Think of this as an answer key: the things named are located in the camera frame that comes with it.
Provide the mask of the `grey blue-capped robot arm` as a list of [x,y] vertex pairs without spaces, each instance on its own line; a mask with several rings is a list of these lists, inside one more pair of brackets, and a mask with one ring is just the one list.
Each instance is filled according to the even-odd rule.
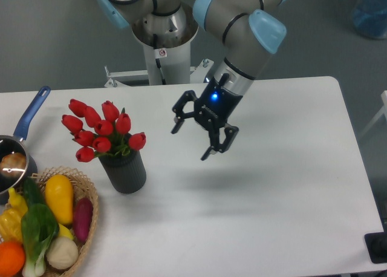
[[188,83],[190,43],[199,28],[227,55],[200,96],[186,91],[173,106],[178,132],[193,118],[209,134],[207,154],[226,152],[239,129],[228,118],[257,79],[287,30],[270,11],[286,0],[97,0],[117,28],[130,27],[142,44],[150,85]]

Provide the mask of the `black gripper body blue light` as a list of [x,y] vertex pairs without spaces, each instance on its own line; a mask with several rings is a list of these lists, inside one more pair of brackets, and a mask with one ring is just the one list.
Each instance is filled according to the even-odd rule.
[[200,97],[194,101],[194,119],[206,131],[210,131],[210,124],[214,126],[214,129],[224,127],[242,99],[242,96],[225,88],[228,79],[229,76],[221,76],[217,81],[213,77]]

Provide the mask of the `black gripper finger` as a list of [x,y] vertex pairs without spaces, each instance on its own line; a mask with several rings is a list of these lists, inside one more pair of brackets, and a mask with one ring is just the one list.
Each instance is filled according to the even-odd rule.
[[171,133],[176,134],[181,126],[183,125],[184,121],[188,118],[194,117],[194,112],[184,112],[184,107],[188,102],[194,102],[196,101],[197,96],[193,90],[185,91],[182,96],[177,100],[175,105],[172,107],[172,111],[175,113],[175,126],[172,128]]
[[[220,131],[224,131],[225,138],[223,142],[220,142]],[[225,126],[222,128],[215,128],[213,125],[210,125],[208,132],[210,146],[202,155],[202,161],[205,161],[210,154],[216,154],[217,152],[224,153],[228,151],[237,134],[239,133],[239,128],[229,124],[225,124]]]

